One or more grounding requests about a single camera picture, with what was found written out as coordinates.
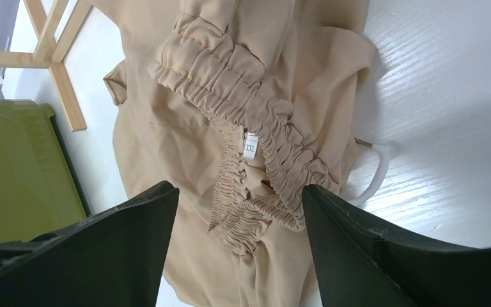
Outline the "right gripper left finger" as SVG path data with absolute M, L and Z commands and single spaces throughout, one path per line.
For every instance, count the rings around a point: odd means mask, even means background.
M 0 244 L 0 306 L 155 306 L 179 194 L 163 181 L 73 225 Z

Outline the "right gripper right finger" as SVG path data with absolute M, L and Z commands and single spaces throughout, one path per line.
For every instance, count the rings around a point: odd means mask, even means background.
M 324 306 L 491 306 L 491 248 L 406 230 L 319 185 L 302 204 Z

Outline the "olive green plastic basket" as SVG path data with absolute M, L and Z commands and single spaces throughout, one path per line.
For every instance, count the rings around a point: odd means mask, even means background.
M 0 243 L 29 241 L 86 212 L 48 104 L 0 100 Z

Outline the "beige shorts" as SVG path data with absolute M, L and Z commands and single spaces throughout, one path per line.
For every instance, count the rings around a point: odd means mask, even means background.
M 179 204 L 164 266 L 193 306 L 298 306 L 318 288 L 301 193 L 338 193 L 374 47 L 367 1 L 94 1 L 124 60 L 105 76 L 133 197 Z

